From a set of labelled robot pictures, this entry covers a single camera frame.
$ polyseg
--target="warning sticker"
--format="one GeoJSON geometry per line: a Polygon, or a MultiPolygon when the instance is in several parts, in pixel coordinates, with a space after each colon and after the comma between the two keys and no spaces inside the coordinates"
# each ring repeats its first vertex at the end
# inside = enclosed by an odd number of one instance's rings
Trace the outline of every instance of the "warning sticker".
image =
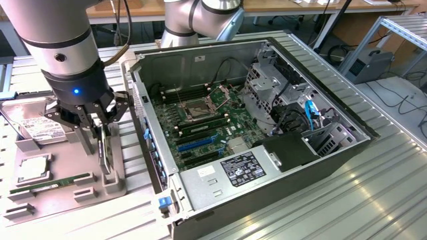
{"type": "Polygon", "coordinates": [[[21,125],[26,128],[33,139],[37,141],[55,139],[66,136],[62,125],[45,116],[25,119],[23,121],[21,121],[21,125]]]}
{"type": "Polygon", "coordinates": [[[251,151],[222,161],[221,164],[235,187],[267,175],[251,151]]]}

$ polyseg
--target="motherboard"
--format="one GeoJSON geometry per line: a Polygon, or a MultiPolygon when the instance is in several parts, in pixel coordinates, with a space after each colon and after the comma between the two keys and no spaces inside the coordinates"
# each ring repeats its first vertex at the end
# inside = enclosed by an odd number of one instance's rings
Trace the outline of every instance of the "motherboard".
{"type": "Polygon", "coordinates": [[[181,171],[250,149],[265,138],[243,94],[227,83],[161,92],[153,100],[181,171]]]}

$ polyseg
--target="screw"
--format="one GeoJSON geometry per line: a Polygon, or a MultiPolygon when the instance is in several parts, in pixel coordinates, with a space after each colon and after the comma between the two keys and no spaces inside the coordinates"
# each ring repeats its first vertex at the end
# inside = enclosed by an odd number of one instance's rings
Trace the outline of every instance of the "screw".
{"type": "Polygon", "coordinates": [[[67,60],[67,56],[65,54],[62,54],[62,53],[55,54],[54,58],[59,62],[65,62],[67,60]]]}

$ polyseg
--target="gray equipment box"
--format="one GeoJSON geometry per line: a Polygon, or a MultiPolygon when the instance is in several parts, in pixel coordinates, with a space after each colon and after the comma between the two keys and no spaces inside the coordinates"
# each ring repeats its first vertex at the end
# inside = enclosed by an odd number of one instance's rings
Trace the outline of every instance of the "gray equipment box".
{"type": "Polygon", "coordinates": [[[175,240],[325,179],[380,137],[273,38],[137,54],[131,110],[175,240]]]}
{"type": "Polygon", "coordinates": [[[394,53],[382,48],[370,47],[365,49],[356,60],[346,78],[354,84],[364,84],[376,81],[388,67],[393,64],[394,53]]]}

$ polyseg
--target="green circuit board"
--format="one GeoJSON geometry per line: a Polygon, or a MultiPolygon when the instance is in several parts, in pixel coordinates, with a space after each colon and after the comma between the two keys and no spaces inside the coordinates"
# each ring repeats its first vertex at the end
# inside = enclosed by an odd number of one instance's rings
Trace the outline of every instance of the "green circuit board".
{"type": "Polygon", "coordinates": [[[229,87],[227,100],[225,91],[219,89],[219,84],[214,85],[211,89],[210,101],[207,97],[171,104],[165,104],[166,101],[161,99],[153,100],[169,147],[182,171],[235,154],[229,146],[230,140],[242,137],[251,147],[258,140],[265,138],[261,127],[242,102],[238,90],[229,87]],[[178,144],[181,140],[198,134],[209,134],[209,137],[186,144],[178,144]],[[209,141],[211,137],[213,143],[179,151],[179,147],[203,140],[209,141]]]}

